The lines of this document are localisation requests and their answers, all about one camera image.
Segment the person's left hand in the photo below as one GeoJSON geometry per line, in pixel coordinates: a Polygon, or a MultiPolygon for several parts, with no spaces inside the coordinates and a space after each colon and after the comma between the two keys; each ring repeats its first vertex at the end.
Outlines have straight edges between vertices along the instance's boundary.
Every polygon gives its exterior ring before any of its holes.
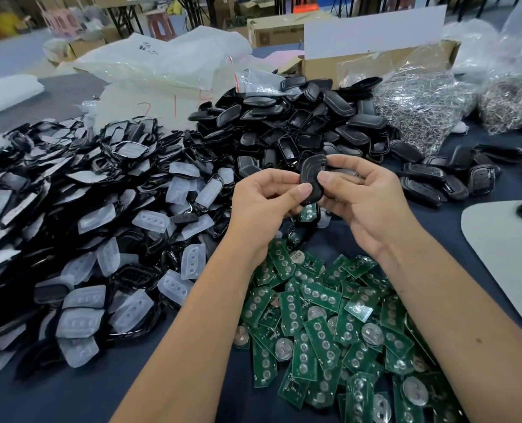
{"type": "Polygon", "coordinates": [[[300,212],[300,203],[312,192],[311,184],[299,181],[294,172],[264,169],[236,184],[225,238],[247,250],[254,267],[267,256],[282,219],[300,212]]]}

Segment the red stool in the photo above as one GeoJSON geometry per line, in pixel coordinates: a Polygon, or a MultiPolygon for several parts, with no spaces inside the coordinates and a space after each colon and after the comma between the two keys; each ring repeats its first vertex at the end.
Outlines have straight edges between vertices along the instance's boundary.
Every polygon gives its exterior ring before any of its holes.
{"type": "Polygon", "coordinates": [[[177,37],[169,15],[164,10],[155,10],[145,14],[148,19],[149,32],[153,38],[168,42],[177,37]]]}

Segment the gray floor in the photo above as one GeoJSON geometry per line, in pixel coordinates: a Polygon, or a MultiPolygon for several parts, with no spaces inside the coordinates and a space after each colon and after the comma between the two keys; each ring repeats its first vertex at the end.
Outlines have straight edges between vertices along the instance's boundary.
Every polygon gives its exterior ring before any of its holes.
{"type": "MultiPolygon", "coordinates": [[[[494,8],[496,0],[488,0],[482,18],[494,24],[498,29],[502,27],[508,17],[514,0],[500,0],[497,8],[494,8]]],[[[416,0],[416,7],[423,7],[426,0],[416,0]]],[[[474,17],[476,11],[470,12],[467,17],[474,17]]],[[[447,21],[456,20],[455,16],[448,16],[447,21]]],[[[184,18],[172,16],[171,21],[178,35],[184,31],[184,18]]],[[[44,61],[45,57],[42,45],[51,38],[47,29],[34,31],[33,33],[17,36],[0,41],[0,77],[12,74],[33,73],[38,77],[46,77],[53,73],[49,63],[44,61]]],[[[296,45],[289,45],[291,49],[298,48],[296,45]]],[[[256,49],[254,55],[265,57],[271,53],[269,48],[256,49]]]]}

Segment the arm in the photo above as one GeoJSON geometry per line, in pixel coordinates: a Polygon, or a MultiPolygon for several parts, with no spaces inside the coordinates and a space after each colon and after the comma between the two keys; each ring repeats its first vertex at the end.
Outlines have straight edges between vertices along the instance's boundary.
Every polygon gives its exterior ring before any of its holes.
{"type": "Polygon", "coordinates": [[[322,204],[342,216],[389,277],[472,423],[522,422],[522,330],[415,219],[399,180],[357,157],[321,172],[322,204]]]}
{"type": "Polygon", "coordinates": [[[312,190],[299,180],[268,169],[236,185],[227,234],[111,423],[214,421],[251,274],[282,218],[312,190]]]}

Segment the hand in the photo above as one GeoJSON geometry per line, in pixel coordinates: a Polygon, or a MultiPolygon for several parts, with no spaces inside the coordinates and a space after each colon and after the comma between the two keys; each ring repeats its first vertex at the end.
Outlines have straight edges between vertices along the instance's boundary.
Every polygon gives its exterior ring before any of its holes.
{"type": "Polygon", "coordinates": [[[288,213],[301,211],[300,203],[312,192],[312,185],[298,184],[300,175],[279,169],[265,169],[236,184],[232,217],[225,237],[251,251],[257,267],[267,256],[269,242],[288,213]]]}
{"type": "Polygon", "coordinates": [[[341,216],[359,246],[380,264],[386,263],[394,247],[422,229],[398,177],[360,157],[331,155],[328,165],[353,170],[360,177],[320,172],[318,182],[324,187],[320,205],[341,216]]]}

